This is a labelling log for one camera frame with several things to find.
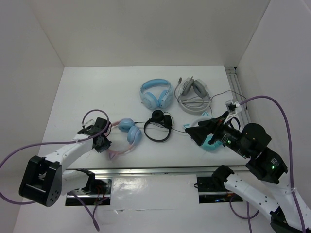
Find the pink blue cat-ear headphones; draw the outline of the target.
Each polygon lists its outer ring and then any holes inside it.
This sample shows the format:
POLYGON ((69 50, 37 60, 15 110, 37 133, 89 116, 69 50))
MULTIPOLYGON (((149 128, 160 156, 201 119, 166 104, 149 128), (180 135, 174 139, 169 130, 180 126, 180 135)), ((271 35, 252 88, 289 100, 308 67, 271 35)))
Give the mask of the pink blue cat-ear headphones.
POLYGON ((141 129, 137 127, 136 123, 130 118, 123 118, 112 123, 110 129, 115 127, 117 127, 121 132, 127 133, 127 142, 129 143, 129 146, 127 149, 119 151, 107 149, 106 152, 109 160, 116 159, 118 156, 125 155, 129 151, 133 150, 142 138, 141 129))

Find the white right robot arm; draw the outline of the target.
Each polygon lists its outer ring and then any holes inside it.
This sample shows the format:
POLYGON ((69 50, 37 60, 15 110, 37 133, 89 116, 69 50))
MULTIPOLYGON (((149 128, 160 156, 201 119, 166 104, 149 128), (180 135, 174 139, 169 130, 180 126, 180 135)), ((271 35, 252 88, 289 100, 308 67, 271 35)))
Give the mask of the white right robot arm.
POLYGON ((225 122, 221 117, 199 121, 188 126, 186 133, 201 146, 211 135, 209 144, 220 142, 244 159, 246 167, 273 195, 271 198, 241 179, 229 167, 222 165, 212 174, 212 185, 217 190, 232 191, 256 207, 270 220, 276 233, 309 233, 311 210, 300 194, 291 186, 290 171, 282 157, 268 148, 271 137, 256 123, 247 124, 242 131, 225 122))

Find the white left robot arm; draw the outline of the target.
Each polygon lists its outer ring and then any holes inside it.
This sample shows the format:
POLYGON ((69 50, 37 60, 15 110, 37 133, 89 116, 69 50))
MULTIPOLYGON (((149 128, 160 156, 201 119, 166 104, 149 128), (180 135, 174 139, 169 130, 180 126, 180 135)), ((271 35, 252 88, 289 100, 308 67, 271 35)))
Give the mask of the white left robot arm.
POLYGON ((101 153, 108 149, 107 139, 111 129, 110 121, 97 118, 93 125, 83 127, 71 144, 44 156, 33 156, 26 166, 19 195, 31 201, 51 207, 61 195, 80 189, 92 193, 100 182, 95 174, 85 168, 67 172, 67 168, 82 155, 95 150, 101 153))

